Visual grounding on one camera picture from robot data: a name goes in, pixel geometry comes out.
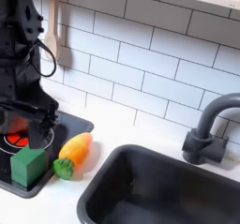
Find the faucet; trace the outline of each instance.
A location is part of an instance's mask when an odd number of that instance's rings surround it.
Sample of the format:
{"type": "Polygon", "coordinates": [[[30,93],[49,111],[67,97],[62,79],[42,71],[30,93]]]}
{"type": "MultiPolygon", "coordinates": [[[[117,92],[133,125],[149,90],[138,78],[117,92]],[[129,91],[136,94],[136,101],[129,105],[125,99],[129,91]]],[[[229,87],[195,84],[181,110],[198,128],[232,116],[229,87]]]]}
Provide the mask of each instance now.
{"type": "Polygon", "coordinates": [[[203,111],[197,128],[186,136],[183,145],[185,161],[201,165],[206,159],[221,163],[229,138],[219,140],[210,134],[216,117],[229,108],[240,108],[240,93],[228,94],[213,100],[203,111]]]}

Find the cable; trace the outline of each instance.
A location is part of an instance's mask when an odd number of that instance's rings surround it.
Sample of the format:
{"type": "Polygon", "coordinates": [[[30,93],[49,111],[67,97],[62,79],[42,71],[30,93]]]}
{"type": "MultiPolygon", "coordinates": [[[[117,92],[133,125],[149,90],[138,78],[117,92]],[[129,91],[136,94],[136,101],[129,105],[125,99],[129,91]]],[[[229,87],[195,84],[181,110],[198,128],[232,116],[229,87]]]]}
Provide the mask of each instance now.
{"type": "Polygon", "coordinates": [[[38,45],[40,48],[42,48],[43,50],[45,50],[46,52],[48,52],[50,54],[50,56],[52,57],[52,60],[53,60],[53,71],[52,71],[51,74],[45,75],[45,74],[42,74],[33,64],[31,64],[31,65],[41,77],[50,78],[56,72],[56,66],[57,66],[56,65],[56,59],[55,59],[53,53],[51,52],[51,50],[40,39],[37,39],[35,44],[38,45]]]}

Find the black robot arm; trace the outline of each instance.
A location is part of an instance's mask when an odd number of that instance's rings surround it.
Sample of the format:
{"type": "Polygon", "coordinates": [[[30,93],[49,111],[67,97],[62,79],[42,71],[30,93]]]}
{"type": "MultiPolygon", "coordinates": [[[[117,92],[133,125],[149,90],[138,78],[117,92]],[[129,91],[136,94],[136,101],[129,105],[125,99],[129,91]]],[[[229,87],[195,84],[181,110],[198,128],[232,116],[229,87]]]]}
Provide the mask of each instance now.
{"type": "MultiPolygon", "coordinates": [[[[4,112],[19,115],[29,120],[25,131],[34,149],[56,126],[58,109],[58,103],[40,87],[42,21],[33,0],[0,0],[0,134],[10,132],[4,112]]],[[[51,75],[56,68],[53,62],[51,75]]]]}

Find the black sink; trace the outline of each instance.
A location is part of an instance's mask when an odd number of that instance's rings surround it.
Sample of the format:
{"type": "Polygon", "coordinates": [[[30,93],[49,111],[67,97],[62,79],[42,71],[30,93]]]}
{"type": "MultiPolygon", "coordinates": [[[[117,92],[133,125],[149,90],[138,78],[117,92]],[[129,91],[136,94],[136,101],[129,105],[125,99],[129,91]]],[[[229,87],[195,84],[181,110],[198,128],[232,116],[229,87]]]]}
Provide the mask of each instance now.
{"type": "Polygon", "coordinates": [[[77,212],[82,224],[239,224],[240,184],[126,145],[109,156],[77,212]]]}

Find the green block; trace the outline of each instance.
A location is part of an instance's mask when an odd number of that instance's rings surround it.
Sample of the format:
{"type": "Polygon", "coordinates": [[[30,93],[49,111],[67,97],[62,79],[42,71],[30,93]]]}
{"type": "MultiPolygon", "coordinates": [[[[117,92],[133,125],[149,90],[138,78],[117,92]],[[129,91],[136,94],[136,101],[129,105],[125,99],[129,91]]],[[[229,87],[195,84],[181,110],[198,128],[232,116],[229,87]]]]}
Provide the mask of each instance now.
{"type": "Polygon", "coordinates": [[[45,172],[45,150],[28,146],[11,157],[11,179],[28,187],[45,172]]]}

